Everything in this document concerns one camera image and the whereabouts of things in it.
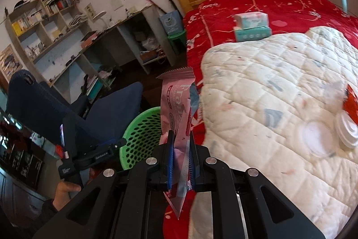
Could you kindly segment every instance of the white cup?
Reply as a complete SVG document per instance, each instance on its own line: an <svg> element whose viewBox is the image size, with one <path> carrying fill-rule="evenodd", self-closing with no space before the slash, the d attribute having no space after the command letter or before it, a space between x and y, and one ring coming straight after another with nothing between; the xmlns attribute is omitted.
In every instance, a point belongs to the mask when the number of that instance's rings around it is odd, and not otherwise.
<svg viewBox="0 0 358 239"><path fill-rule="evenodd" d="M346 111L340 111L336 114L335 128L345 146L353 149L358 145L358 126Z"/></svg>

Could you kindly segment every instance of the quilted blanket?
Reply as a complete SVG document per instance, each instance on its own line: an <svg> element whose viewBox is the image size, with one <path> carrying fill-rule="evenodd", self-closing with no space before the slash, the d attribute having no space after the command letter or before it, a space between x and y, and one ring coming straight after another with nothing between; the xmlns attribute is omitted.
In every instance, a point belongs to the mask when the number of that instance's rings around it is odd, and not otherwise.
<svg viewBox="0 0 358 239"><path fill-rule="evenodd" d="M202 60L203 145L231 168L259 169L325 235L333 239L358 203L358 149L339 143L328 84L343 80L358 93L358 50L339 31L314 27L261 41L225 43ZM298 127L330 128L335 151L311 154ZM190 238L212 238L211 195L196 195Z"/></svg>

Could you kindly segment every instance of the snack wrapper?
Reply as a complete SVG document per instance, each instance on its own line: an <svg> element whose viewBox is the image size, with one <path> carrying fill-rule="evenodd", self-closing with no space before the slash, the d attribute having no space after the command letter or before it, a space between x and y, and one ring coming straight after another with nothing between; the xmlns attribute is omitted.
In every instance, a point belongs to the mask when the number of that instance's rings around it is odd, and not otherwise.
<svg viewBox="0 0 358 239"><path fill-rule="evenodd" d="M343 109L348 113L353 122L358 125L358 99L349 84L346 87L346 97L343 101Z"/></svg>
<svg viewBox="0 0 358 239"><path fill-rule="evenodd" d="M160 102L163 135L159 144L166 143L169 130L175 135L171 189L164 195L179 217L188 190L190 127L199 106L199 95L190 67L163 73L158 78L163 80Z"/></svg>

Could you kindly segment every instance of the red patterned fabric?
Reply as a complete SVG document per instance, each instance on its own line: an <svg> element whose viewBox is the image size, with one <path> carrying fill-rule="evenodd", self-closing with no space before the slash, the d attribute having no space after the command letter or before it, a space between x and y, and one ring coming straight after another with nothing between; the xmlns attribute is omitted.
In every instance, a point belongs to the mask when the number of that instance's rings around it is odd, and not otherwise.
<svg viewBox="0 0 358 239"><path fill-rule="evenodd" d="M202 87L201 60L204 53L216 45L235 42L234 15L262 11L268 14L273 34L305 33L311 27L328 26L342 32L358 48L358 18L341 11L328 0L207 0L188 12L183 20L187 30L187 62ZM196 144L202 144L205 126L200 109L194 116L193 133ZM165 239L185 239L188 236L190 208L194 193L188 193L179 220L167 208L163 222Z"/></svg>

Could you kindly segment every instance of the green stool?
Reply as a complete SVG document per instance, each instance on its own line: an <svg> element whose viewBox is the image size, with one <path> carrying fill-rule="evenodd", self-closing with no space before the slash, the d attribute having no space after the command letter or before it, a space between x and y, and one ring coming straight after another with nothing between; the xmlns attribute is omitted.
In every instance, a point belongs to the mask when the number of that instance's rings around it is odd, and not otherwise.
<svg viewBox="0 0 358 239"><path fill-rule="evenodd" d="M187 47L187 31L184 30L180 33L168 36L168 40L175 54L179 55L179 53L185 51Z"/></svg>

